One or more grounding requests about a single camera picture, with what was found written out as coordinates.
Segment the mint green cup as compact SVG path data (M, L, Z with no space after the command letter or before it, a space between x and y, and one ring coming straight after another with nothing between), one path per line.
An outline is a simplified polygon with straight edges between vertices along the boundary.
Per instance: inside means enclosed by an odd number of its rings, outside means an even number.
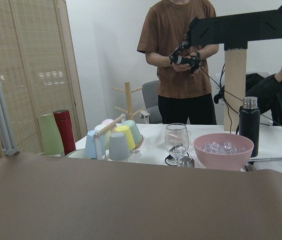
M124 126L128 126L131 130L135 145L138 146L142 141L142 135L139 128L134 120L126 120L122 123Z

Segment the yellow cup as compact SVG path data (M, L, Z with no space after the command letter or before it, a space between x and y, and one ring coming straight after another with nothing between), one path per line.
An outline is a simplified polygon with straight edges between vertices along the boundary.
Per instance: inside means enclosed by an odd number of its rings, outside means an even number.
M133 138L133 135L132 135L132 132L131 132L131 129L130 129L129 126L120 125L120 126L117 126L114 131L119 132L119 133L124 133L125 136L126 136L126 139L127 139L129 149L130 150L135 149L135 147L136 147L135 141L134 141L134 138Z

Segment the light blue cup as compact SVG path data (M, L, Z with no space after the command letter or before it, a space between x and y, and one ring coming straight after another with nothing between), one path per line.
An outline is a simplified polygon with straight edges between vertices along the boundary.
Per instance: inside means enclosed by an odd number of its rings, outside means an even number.
M97 151L96 151L96 144L94 134L99 132L99 130L90 130L86 136L86 144L85 144L85 154L87 157L96 159L97 158ZM105 155L105 138L102 135L100 137L101 140L101 150L102 155Z

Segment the wooden mug tree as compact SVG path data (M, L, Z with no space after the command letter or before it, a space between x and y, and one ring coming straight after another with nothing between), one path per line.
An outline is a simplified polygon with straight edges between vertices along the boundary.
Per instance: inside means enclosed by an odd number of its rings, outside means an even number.
M135 90L131 90L131 87L130 87L130 82L125 82L125 89L120 89L120 88L115 88L115 87L112 87L111 89L112 90L116 90L116 91L120 91L120 92L124 92L125 93L125 96L126 96L126 104L127 104L127 109L123 109L123 108L120 108L120 107L117 107L115 106L116 109L124 112L126 114L126 117L129 119L129 120L134 120L134 117L137 115L137 114L141 114L141 111L144 111L145 108L142 107L141 109L139 109L138 111L134 112L133 111L133 104L132 104L132 94L141 90L142 87L139 87Z

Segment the wine glass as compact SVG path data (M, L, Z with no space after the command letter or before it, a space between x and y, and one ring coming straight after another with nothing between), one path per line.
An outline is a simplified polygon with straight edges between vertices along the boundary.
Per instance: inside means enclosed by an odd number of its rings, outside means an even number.
M189 148L189 136L185 124L172 123L166 126L165 148L176 161L185 156Z

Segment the person in brown shirt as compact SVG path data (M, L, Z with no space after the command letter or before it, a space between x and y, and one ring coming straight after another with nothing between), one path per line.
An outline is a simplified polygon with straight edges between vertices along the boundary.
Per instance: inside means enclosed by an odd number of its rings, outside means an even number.
M208 0L161 0L146 15L137 51L157 67L158 108L164 124L216 124L207 58L219 46L191 46L188 34L193 18L215 16Z

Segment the red thermos bottle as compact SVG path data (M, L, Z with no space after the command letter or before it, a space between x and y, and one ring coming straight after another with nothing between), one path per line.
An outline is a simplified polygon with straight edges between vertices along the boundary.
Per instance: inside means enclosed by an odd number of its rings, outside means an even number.
M76 150L70 112L67 109L59 109L54 111L53 115L62 139L64 154L67 155Z

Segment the pink bowl with ice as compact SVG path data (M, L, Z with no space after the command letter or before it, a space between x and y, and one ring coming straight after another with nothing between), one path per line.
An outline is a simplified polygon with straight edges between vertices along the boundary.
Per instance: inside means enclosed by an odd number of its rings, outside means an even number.
M249 161L254 143L240 135L212 133L197 137L196 156L207 169L240 171Z

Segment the green tumbler bottle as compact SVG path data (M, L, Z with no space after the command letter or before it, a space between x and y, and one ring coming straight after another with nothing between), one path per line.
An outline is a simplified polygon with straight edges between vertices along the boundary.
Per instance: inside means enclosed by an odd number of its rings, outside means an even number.
M55 156L63 153L64 147L54 115L50 113L39 116L38 124L44 154Z

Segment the black thermos bottle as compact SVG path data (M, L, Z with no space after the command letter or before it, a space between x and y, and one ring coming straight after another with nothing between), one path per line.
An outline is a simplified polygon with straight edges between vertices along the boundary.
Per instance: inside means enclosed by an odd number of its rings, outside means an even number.
M247 137L254 143L251 157L256 157L259 150L260 109L256 96L243 98L239 110L239 135Z

